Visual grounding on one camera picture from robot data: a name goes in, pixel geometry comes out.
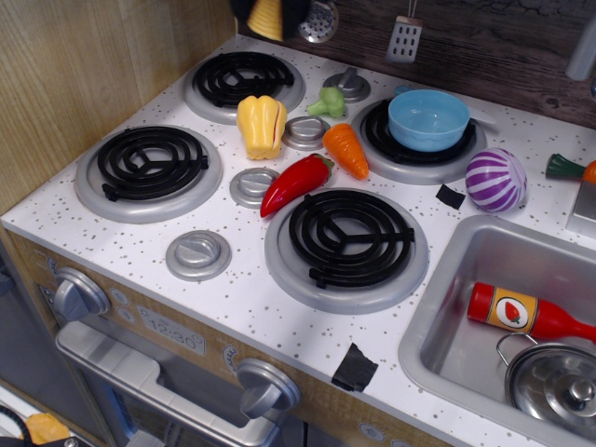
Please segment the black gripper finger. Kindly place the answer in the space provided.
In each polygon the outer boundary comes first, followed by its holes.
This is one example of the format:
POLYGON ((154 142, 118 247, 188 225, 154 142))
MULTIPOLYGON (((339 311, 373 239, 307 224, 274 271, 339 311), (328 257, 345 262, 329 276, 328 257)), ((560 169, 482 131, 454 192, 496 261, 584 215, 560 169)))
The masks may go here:
POLYGON ((282 39, 290 39, 299 32, 308 15, 309 0, 282 0, 282 39))
POLYGON ((253 9, 254 0, 230 0, 229 1, 234 16, 239 22, 246 22, 253 9))

